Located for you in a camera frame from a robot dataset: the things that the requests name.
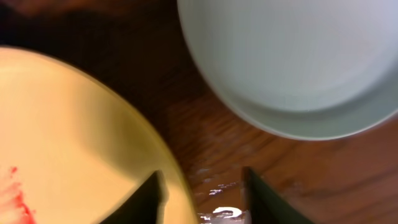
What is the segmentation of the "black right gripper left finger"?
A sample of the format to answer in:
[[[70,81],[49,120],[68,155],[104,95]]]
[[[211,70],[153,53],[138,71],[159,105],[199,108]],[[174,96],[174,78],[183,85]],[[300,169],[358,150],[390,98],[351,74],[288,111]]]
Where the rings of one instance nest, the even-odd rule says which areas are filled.
[[[141,186],[100,224],[160,224],[164,222],[168,193],[160,170],[153,172]]]

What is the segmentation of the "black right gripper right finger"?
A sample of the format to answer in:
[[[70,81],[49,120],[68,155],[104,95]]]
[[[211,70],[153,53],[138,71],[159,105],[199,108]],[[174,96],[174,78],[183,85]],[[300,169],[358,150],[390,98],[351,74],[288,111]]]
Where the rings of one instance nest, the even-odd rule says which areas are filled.
[[[243,167],[243,183],[252,224],[313,224],[273,191],[250,167]]]

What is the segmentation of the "yellow plate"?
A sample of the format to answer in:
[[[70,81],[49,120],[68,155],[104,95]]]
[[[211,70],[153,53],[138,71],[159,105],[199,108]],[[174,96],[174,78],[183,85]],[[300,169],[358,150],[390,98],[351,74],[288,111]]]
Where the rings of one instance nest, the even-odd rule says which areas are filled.
[[[196,223],[181,170],[138,110],[69,64],[1,48],[2,223],[100,223],[157,170],[163,223]]]

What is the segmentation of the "mint green plate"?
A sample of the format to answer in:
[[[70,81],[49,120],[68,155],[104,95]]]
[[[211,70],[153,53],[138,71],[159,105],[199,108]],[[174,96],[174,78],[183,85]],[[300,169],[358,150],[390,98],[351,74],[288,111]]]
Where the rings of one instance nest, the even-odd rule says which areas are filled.
[[[397,115],[397,0],[178,0],[218,98],[264,131],[338,139]]]

